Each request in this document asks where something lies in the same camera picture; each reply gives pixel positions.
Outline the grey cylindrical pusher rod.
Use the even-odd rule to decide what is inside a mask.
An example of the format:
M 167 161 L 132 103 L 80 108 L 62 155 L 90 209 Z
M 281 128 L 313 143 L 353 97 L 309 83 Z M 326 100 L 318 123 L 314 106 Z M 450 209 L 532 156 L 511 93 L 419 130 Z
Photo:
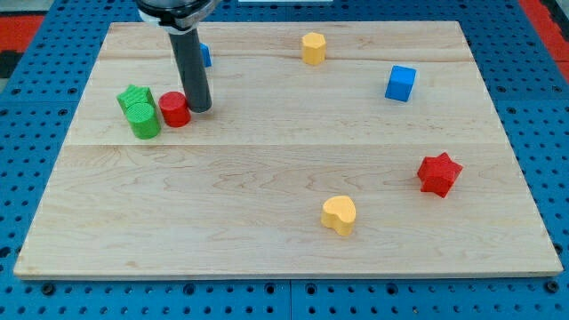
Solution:
M 204 113 L 212 107 L 212 97 L 198 31 L 194 28 L 169 37 L 188 107 L 194 113 Z

